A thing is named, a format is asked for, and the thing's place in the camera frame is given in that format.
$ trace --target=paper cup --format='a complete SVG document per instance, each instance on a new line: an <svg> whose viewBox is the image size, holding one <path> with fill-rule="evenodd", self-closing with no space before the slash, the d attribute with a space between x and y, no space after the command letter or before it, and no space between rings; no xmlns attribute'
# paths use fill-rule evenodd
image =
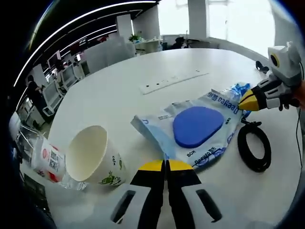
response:
<svg viewBox="0 0 305 229"><path fill-rule="evenodd" d="M79 182L120 185L126 180L126 168L107 131L89 126L71 141L66 153L69 175Z"/></svg>

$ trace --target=blue sponge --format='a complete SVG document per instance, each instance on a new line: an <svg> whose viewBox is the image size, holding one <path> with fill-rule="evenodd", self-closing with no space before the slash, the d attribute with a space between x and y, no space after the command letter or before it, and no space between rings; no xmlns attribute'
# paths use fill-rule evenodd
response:
<svg viewBox="0 0 305 229"><path fill-rule="evenodd" d="M223 115L213 109L194 106L179 113L173 121L176 143L183 148L196 148L213 136L223 125Z"/></svg>

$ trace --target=ceiling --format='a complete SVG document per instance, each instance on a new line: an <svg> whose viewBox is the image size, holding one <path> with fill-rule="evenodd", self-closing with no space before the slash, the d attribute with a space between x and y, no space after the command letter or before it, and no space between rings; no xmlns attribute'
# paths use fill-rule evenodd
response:
<svg viewBox="0 0 305 229"><path fill-rule="evenodd" d="M24 84L22 79L24 79L33 66L39 63L44 64L57 50L64 49L72 42L87 34L115 25L115 19L119 15L129 13L131 18L134 19L155 6L158 1L153 3L117 5L93 12L69 24L51 38L49 38L50 35L55 31L81 15L113 4L132 2L132 0L30 0L26 1L26 3L21 2L17 7L20 20L15 22L15 28L17 29L14 30L14 34L16 34L19 40L14 45L15 57L17 56L17 59L15 59L12 83L14 84L24 64L35 51L36 53L22 71L17 84ZM109 27L89 35L88 39L115 29L116 26ZM68 48L62 50L61 55L68 50Z"/></svg>

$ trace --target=window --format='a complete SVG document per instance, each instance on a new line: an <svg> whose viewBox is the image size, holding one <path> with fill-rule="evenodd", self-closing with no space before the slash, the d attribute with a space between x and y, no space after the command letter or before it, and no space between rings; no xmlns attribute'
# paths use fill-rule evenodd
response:
<svg viewBox="0 0 305 229"><path fill-rule="evenodd" d="M268 56L268 47L275 41L275 22L268 0L208 0L208 4L209 37Z"/></svg>
<svg viewBox="0 0 305 229"><path fill-rule="evenodd" d="M161 35L186 34L189 32L187 0L162 0L158 5Z"/></svg>

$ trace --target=power outlet strip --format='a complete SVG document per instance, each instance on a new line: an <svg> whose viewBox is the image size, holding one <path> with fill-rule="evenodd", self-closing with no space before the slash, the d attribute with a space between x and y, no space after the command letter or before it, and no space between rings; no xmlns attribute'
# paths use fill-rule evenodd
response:
<svg viewBox="0 0 305 229"><path fill-rule="evenodd" d="M159 81L153 81L153 82L149 82L147 84L144 85L140 85L140 91L142 92L142 94L149 94L151 92L160 90L161 88L165 88L168 87L170 85L173 85L175 83L179 83L182 81L186 81L198 76L202 76L202 75L207 75L208 73L201 73L199 70L196 70L194 73L190 73L188 75L174 75L171 78L168 79L164 79L164 80L159 80Z"/></svg>

